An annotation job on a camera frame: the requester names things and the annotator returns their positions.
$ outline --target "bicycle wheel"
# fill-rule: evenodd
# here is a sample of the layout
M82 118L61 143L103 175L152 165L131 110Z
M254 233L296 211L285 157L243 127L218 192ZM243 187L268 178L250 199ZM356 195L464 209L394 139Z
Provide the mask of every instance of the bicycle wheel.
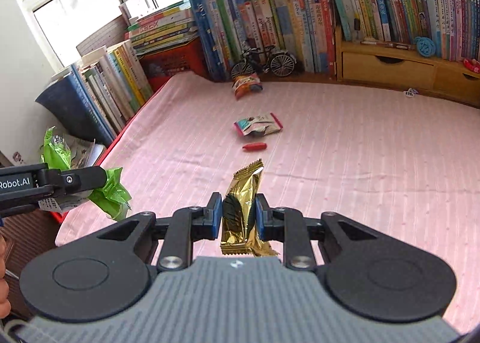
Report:
M253 71L254 70L250 65L250 63L241 61L232 67L232 71L230 72L230 75L232 76L232 79L235 79L238 75L253 74L254 73Z
M288 76L294 68L295 61L287 54L276 55L270 62L270 70L277 76Z

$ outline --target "wall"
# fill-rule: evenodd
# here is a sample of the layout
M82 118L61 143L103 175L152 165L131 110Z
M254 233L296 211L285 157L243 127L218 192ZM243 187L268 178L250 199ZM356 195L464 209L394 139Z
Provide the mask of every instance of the wall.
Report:
M54 71L16 0L0 0L0 29L0 151L14 164L37 163L45 130L59 125L35 102Z

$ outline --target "human hand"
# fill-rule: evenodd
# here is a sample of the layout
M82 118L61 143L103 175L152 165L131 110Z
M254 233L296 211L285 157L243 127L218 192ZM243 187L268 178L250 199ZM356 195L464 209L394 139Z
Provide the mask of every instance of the human hand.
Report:
M7 300L8 297L8 283L5 277L5 252L7 251L7 243L3 236L0 235L0 318L8 316L11 305Z

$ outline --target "wooden cabinet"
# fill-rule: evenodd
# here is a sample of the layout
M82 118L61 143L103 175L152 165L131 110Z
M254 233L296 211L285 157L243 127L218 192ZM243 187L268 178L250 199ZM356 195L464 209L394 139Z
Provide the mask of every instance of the wooden cabinet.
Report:
M337 80L407 90L480 108L480 74L460 62L422 57L416 51L342 41L336 30Z

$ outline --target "blue ball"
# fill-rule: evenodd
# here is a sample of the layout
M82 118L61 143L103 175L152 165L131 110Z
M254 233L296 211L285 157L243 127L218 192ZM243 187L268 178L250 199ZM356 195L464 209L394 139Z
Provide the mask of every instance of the blue ball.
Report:
M435 55L435 43L428 37L415 37L413 43L417 45L417 51L423 57Z

